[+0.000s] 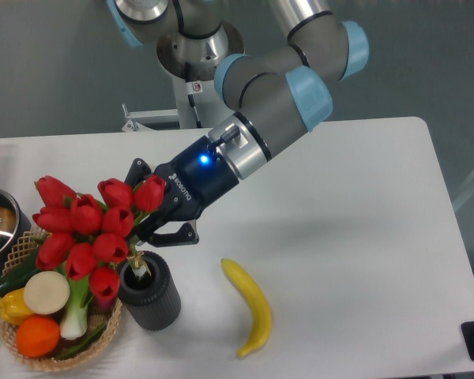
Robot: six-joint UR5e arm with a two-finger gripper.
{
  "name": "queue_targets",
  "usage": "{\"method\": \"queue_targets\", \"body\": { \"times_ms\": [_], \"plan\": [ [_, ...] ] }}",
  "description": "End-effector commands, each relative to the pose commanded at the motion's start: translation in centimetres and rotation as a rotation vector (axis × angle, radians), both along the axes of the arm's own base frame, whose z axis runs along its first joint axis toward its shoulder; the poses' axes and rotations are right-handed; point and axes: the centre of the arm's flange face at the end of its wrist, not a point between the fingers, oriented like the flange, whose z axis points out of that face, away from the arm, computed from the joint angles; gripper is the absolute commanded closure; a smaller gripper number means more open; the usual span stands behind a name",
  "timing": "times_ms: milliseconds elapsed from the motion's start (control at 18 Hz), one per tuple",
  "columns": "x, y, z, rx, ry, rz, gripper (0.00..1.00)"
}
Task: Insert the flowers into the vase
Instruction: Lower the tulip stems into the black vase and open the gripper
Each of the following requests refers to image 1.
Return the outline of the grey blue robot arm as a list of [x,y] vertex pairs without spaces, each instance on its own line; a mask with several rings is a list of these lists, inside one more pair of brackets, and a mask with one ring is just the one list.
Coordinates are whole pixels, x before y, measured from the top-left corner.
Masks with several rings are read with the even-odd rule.
[[202,212],[279,155],[333,109],[329,82],[365,67],[369,43],[353,21],[339,21],[325,1],[272,1],[287,45],[253,58],[218,1],[110,1],[131,46],[156,44],[157,58],[178,89],[181,126],[209,133],[154,168],[134,162],[127,182],[157,175],[164,202],[133,230],[133,242],[198,242]]

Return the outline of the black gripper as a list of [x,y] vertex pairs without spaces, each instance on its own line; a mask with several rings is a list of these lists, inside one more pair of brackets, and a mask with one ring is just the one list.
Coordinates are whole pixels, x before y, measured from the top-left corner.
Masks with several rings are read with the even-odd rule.
[[[152,174],[166,182],[164,199],[155,215],[136,226],[136,236],[155,247],[197,244],[196,219],[239,183],[236,174],[207,137],[199,138],[156,169],[142,158],[134,159],[124,182],[137,189]],[[157,232],[167,223],[177,221],[183,222],[176,232]]]

